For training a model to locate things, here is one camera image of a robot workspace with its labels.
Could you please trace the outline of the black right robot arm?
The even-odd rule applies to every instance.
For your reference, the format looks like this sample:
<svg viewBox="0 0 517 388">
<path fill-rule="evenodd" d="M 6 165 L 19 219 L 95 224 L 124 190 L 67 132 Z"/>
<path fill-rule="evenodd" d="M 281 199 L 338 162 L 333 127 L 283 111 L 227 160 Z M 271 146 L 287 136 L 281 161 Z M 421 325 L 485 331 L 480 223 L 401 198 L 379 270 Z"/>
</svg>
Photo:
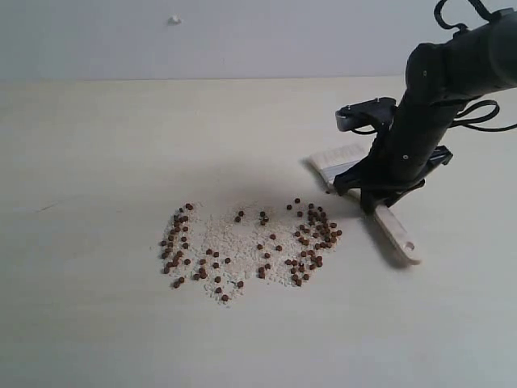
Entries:
<svg viewBox="0 0 517 388">
<path fill-rule="evenodd" d="M 488 105 L 484 95 L 515 88 L 515 10 L 472 5 L 485 25 L 457 23 L 448 42 L 419 44 L 407 61 L 400 101 L 383 97 L 336 111 L 340 131 L 375 137 L 367 156 L 332 183 L 340 195 L 358 189 L 365 213 L 423 187 L 432 171 L 452 159 L 440 143 L 444 134 L 456 126 L 475 129 L 477 121 L 466 115 Z"/>
</svg>

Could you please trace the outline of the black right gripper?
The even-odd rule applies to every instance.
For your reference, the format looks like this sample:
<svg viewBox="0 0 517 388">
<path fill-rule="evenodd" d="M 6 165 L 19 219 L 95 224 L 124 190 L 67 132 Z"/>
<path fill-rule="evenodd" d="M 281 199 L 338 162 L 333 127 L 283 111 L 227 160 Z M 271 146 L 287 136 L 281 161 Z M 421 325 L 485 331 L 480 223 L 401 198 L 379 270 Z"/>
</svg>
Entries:
<svg viewBox="0 0 517 388">
<path fill-rule="evenodd" d="M 342 196 L 359 189 L 360 208 L 373 213 L 422 188 L 431 172 L 451 161 L 451 151 L 438 144 L 463 108 L 461 100 L 422 102 L 406 91 L 378 153 L 337 174 L 334 190 Z"/>
</svg>

